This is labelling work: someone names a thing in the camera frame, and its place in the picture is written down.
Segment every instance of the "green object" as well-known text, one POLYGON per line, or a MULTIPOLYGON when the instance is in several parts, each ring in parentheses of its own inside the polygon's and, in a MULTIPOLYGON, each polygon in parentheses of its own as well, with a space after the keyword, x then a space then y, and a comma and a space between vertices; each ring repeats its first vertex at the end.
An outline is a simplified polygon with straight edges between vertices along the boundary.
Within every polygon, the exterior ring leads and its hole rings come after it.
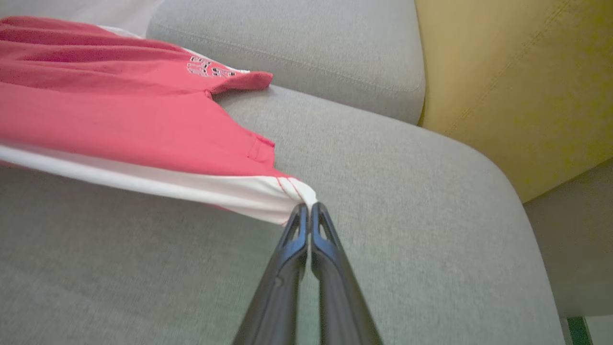
POLYGON ((583 317, 570 317, 568 319, 568 329, 571 332, 573 345, 593 345, 590 332, 587 330, 583 317))

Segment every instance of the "gray sofa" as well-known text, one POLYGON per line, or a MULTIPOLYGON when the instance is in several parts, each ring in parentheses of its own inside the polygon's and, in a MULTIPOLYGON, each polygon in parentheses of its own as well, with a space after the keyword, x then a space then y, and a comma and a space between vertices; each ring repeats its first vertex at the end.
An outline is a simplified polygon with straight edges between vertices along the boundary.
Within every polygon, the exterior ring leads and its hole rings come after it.
MULTIPOLYGON (((387 345, 563 344, 507 178, 410 124, 424 87, 413 3, 336 3, 167 0, 148 37, 275 73, 268 90, 217 101, 327 205, 387 345), (287 10, 307 5, 316 17, 287 10), (343 29, 345 15, 364 25, 343 29)), ((0 167, 0 344, 230 344, 281 230, 0 167)), ((299 344, 318 343, 318 322, 307 274, 299 344)))

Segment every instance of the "gray fabric upholstery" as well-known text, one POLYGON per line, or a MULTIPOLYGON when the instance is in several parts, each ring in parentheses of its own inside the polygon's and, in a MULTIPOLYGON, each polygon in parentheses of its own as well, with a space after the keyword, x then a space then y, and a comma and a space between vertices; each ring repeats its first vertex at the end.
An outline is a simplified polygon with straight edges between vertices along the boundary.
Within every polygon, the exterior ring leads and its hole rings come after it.
POLYGON ((166 0, 147 37, 359 109, 413 124, 421 115, 413 0, 166 0))
MULTIPOLYGON (((387 345, 562 344, 503 173, 422 128, 272 87, 220 104, 328 206, 387 345)), ((281 228, 0 168, 1 344, 230 344, 281 228)), ((299 344, 317 344, 318 289, 299 344)))
POLYGON ((524 209, 558 313, 613 314, 613 158, 525 203, 524 209))

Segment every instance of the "red shirt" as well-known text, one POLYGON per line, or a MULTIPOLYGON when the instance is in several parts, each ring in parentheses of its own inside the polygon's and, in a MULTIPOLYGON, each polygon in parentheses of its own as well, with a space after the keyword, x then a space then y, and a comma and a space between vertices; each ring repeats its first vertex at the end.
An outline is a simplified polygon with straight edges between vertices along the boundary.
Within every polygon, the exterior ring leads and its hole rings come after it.
POLYGON ((266 88, 176 45, 47 18, 0 21, 0 140, 174 171, 286 176, 211 95, 266 88))

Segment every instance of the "yellow cushion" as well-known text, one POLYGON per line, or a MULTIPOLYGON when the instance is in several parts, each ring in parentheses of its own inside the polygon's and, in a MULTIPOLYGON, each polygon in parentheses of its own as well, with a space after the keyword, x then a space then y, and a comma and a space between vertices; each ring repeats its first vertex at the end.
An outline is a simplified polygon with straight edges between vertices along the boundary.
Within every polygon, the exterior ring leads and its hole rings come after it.
POLYGON ((528 201, 613 156, 613 1, 416 0, 421 124, 528 201))

